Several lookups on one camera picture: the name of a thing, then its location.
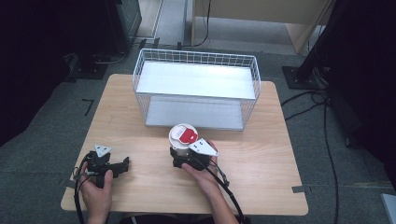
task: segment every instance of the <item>white cylindrical object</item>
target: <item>white cylindrical object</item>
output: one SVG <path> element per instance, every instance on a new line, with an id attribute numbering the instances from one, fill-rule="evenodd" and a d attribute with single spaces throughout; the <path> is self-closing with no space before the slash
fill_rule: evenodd
<path id="1" fill-rule="evenodd" d="M 169 143 L 178 156 L 188 155 L 190 149 L 189 144 L 198 139 L 197 130 L 190 124 L 178 124 L 169 132 Z"/>

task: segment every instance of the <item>gray carpet floor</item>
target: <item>gray carpet floor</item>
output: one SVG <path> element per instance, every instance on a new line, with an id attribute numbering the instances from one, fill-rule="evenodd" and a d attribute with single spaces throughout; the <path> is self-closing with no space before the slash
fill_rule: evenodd
<path id="1" fill-rule="evenodd" d="M 111 64 L 103 80 L 61 83 L 27 130 L 0 147 L 0 223 L 78 223 L 75 212 L 61 208 L 63 182 L 73 172 L 108 77 L 132 74 L 137 53 L 134 47 L 123 61 Z M 304 57 L 244 54 L 257 57 L 262 80 L 276 84 L 280 102 L 302 92 L 289 90 L 281 67 L 299 66 Z M 87 116 L 90 102 L 82 99 L 94 100 Z M 284 116 L 312 104 L 309 95 L 298 98 L 283 107 Z M 251 216 L 252 223 L 333 223 L 335 185 L 324 138 L 323 110 L 324 106 L 317 106 L 287 121 L 302 182 L 312 190 L 306 193 L 308 214 Z M 343 130 L 331 107 L 327 107 L 327 132 L 339 184 L 338 223 L 389 223 L 380 194 L 395 195 L 395 190 L 382 163 L 364 149 L 345 146 Z M 109 223 L 118 223 L 120 217 L 120 213 L 111 213 Z"/>

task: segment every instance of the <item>hand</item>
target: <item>hand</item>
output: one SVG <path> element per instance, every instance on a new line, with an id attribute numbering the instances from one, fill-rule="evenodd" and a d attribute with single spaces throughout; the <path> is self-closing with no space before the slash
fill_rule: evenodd
<path id="1" fill-rule="evenodd" d="M 206 140 L 206 142 L 217 151 L 217 149 L 216 149 L 215 145 L 212 143 L 212 141 Z M 208 168 L 213 174 L 217 175 L 218 170 L 214 166 L 215 165 L 214 162 L 217 163 L 218 158 L 211 157 L 211 160 L 212 160 L 210 162 L 211 165 L 209 165 Z M 205 194 L 205 196 L 208 199 L 212 198 L 215 195 L 221 194 L 221 191 L 219 189 L 219 183 L 216 181 L 216 179 L 213 177 L 213 175 L 210 174 L 206 169 L 204 169 L 202 171 L 197 171 L 194 168 L 192 168 L 190 165 L 188 165 L 187 163 L 183 163 L 181 165 L 181 167 L 183 168 L 184 171 L 186 171 L 188 174 L 192 175 L 195 178 L 201 191 Z"/>
<path id="2" fill-rule="evenodd" d="M 207 140 L 207 143 L 217 151 L 215 145 L 210 140 Z M 214 165 L 215 163 L 218 163 L 218 158 L 212 157 L 211 160 L 211 165 L 208 166 L 208 169 L 213 174 L 217 175 L 218 170 Z M 206 169 L 202 171 L 197 171 L 187 163 L 183 163 L 181 167 L 184 171 L 186 171 L 195 178 L 201 191 L 205 194 L 210 204 L 215 223 L 237 224 L 238 221 L 233 215 L 230 206 L 228 206 L 227 202 L 225 201 L 219 188 L 219 183 L 216 181 L 215 177 L 213 177 L 213 175 L 210 174 Z"/>
<path id="3" fill-rule="evenodd" d="M 85 161 L 81 172 L 85 172 L 88 163 Z M 113 182 L 113 172 L 108 170 L 105 174 L 105 184 L 102 189 L 95 186 L 85 175 L 81 176 L 82 199 L 87 206 L 89 218 L 88 223 L 105 223 L 112 204 L 111 184 Z"/>

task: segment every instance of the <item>metal rack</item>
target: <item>metal rack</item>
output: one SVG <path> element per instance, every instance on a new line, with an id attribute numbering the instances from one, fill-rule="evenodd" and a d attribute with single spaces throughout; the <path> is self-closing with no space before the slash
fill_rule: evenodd
<path id="1" fill-rule="evenodd" d="M 261 90 L 254 56 L 141 49 L 134 92 L 146 125 L 243 130 Z"/>

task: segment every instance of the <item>wooden table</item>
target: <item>wooden table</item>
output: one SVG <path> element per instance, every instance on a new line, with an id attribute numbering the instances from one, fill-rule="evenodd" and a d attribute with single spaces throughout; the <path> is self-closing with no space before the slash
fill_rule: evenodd
<path id="1" fill-rule="evenodd" d="M 76 166 L 94 144 L 113 147 L 110 162 L 129 156 L 131 167 L 113 181 L 112 211 L 209 214 L 192 177 L 173 167 L 170 129 L 146 127 L 134 97 L 132 76 L 112 75 Z M 261 96 L 244 131 L 198 129 L 198 134 L 219 149 L 219 167 L 230 180 L 230 190 L 244 214 L 303 216 L 308 212 L 304 193 L 291 189 L 302 183 L 274 83 L 262 83 Z M 66 189 L 64 210 L 76 209 L 73 194 Z"/>

